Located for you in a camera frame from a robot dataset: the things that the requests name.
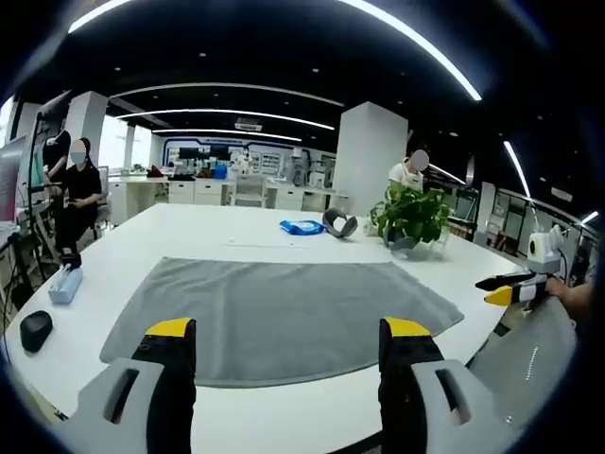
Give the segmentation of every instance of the gray towel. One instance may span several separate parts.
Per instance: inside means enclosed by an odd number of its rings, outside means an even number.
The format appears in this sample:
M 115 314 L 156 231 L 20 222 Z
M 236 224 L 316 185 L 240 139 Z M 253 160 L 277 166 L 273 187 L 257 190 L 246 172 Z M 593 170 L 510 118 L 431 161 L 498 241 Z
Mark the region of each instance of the gray towel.
M 120 314 L 101 360 L 130 358 L 162 320 L 197 321 L 200 386 L 253 388 L 376 364 L 383 317 L 433 336 L 458 309 L 392 263 L 279 264 L 163 258 Z

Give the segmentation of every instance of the white shirt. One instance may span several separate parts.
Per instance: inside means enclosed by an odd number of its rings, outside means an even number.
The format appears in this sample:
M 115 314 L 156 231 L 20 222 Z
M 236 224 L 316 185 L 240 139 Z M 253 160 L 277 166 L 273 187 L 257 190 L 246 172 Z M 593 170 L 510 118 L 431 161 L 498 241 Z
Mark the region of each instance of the white shirt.
M 389 172 L 389 180 L 401 183 L 403 186 L 411 187 L 417 191 L 423 191 L 423 174 L 411 173 L 404 163 L 396 164 Z

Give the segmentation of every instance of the led light strip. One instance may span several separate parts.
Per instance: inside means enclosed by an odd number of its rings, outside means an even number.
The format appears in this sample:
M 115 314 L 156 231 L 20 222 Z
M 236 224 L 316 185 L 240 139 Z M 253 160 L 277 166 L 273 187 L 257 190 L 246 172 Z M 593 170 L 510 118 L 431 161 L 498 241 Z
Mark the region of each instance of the led light strip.
M 590 215 L 588 215 L 586 218 L 584 218 L 582 220 L 582 224 L 585 224 L 587 222 L 590 222 L 591 220 L 593 220 L 594 218 L 596 218 L 598 216 L 598 211 L 593 211 Z
M 448 177 L 450 177 L 451 179 L 456 180 L 458 183 L 460 183 L 460 184 L 462 184 L 462 185 L 466 185 L 466 182 L 464 182 L 463 180 L 461 180 L 461 179 L 460 179 L 460 178 L 458 178 L 457 176 L 452 175 L 450 172 L 447 172 L 447 171 L 443 170 L 442 168 L 437 167 L 437 166 L 435 166 L 435 165 L 433 165 L 433 164 L 429 164 L 428 166 L 429 166 L 429 167 L 431 167 L 431 168 L 434 168 L 434 169 L 435 169 L 435 170 L 437 170 L 438 172 L 441 172 L 443 175 L 447 175 L 447 176 L 448 176 Z
M 519 174 L 519 179 L 521 180 L 523 189 L 526 191 L 526 196 L 531 198 L 531 194 L 529 194 L 529 187 L 527 186 L 526 176 L 523 173 L 523 169 L 521 168 L 521 163 L 519 163 L 519 160 L 517 159 L 517 155 L 514 154 L 514 150 L 512 149 L 508 141 L 504 141 L 504 148 L 507 149 L 510 159 L 512 160 L 512 163 L 517 169 L 517 173 Z
M 78 30 L 80 27 L 88 24 L 101 14 L 106 13 L 114 8 L 124 5 L 128 3 L 130 0 L 110 0 L 109 2 L 101 5 L 100 7 L 93 9 L 92 11 L 84 14 L 82 17 L 77 19 L 72 26 L 69 28 L 69 33 L 73 33 Z M 445 57 L 441 51 L 435 47 L 432 43 L 430 43 L 423 35 L 418 33 L 416 30 L 411 28 L 410 26 L 404 24 L 402 21 L 397 19 L 396 17 L 391 16 L 387 12 L 381 10 L 378 7 L 364 1 L 364 0 L 338 0 L 339 2 L 346 3 L 347 5 L 362 10 L 363 12 L 370 14 L 370 16 L 375 17 L 379 21 L 384 22 L 388 26 L 392 26 L 400 33 L 406 35 L 410 40 L 419 45 L 422 49 L 429 53 L 431 57 L 433 57 L 436 61 L 439 62 L 441 66 L 443 66 L 454 79 L 458 81 L 460 85 L 468 92 L 472 99 L 475 101 L 481 100 L 481 95 L 475 89 L 475 87 L 469 82 L 467 78 L 460 72 L 456 66 L 451 63 L 447 57 Z
M 447 59 L 447 57 L 445 57 L 437 47 L 435 47 L 433 44 L 431 44 L 423 35 L 418 33 L 416 30 L 414 30 L 410 26 L 404 24 L 402 21 L 400 21 L 396 17 L 391 16 L 387 12 L 381 10 L 378 7 L 375 7 L 374 5 L 371 5 L 370 3 L 368 3 L 364 0 L 338 0 L 338 1 L 342 2 L 342 3 L 346 3 L 347 5 L 350 5 L 354 8 L 361 9 L 362 11 L 370 14 L 371 16 L 375 17 L 379 21 L 382 21 L 385 24 L 392 26 L 397 31 L 406 35 L 410 40 L 412 40 L 414 43 L 416 43 L 422 49 L 424 49 L 426 52 L 428 52 L 431 55 L 431 57 L 433 57 L 436 61 L 438 61 L 441 64 L 441 66 L 443 66 L 452 76 L 454 76 L 454 79 L 456 79 L 458 81 L 458 83 L 460 85 L 462 85 L 464 90 L 466 90 L 468 92 L 468 94 L 471 96 L 472 99 L 474 99 L 475 101 L 481 100 L 481 95 L 479 94 L 479 92 L 475 89 L 475 87 L 473 85 L 471 85 L 471 82 L 469 82 L 469 80 L 464 77 L 464 75 L 460 72 L 460 70 L 457 69 L 456 66 L 454 66 L 454 64 L 451 63 Z
M 265 134 L 263 132 L 249 132 L 249 131 L 238 131 L 238 130 L 155 130 L 152 131 L 154 134 L 164 133 L 164 132 L 218 132 L 224 134 L 246 134 L 246 135 L 261 135 L 263 137 L 271 137 L 273 139 L 285 139 L 285 140 L 293 140 L 294 142 L 302 142 L 302 139 L 298 137 L 288 137 L 287 135 L 277 135 L 277 134 Z
M 138 112 L 138 113 L 127 113 L 125 115 L 117 116 L 116 118 L 131 118 L 134 116 L 144 115 L 156 115 L 156 114 L 238 114 L 238 115 L 254 115 L 254 116 L 266 116 L 268 118 L 277 118 L 279 120 L 295 121 L 297 123 L 303 123 L 304 125 L 317 126 L 318 128 L 324 128 L 326 130 L 333 131 L 334 128 L 328 125 L 322 125 L 321 123 L 315 123 L 313 121 L 301 120 L 300 118 L 292 118 L 290 116 L 274 115 L 272 113 L 261 113 L 261 112 L 248 112 L 248 111 L 231 111 L 225 109 L 171 109 L 167 111 L 149 111 L 149 112 Z

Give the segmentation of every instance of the potted plant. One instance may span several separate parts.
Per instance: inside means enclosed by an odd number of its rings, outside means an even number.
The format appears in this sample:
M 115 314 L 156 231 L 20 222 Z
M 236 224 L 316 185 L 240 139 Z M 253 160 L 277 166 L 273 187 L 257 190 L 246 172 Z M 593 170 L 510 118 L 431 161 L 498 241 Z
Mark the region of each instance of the potted plant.
M 370 219 L 387 246 L 408 238 L 400 244 L 411 249 L 420 241 L 430 243 L 440 238 L 450 214 L 442 199 L 440 189 L 429 189 L 424 194 L 405 186 L 389 187 L 385 200 L 370 211 Z

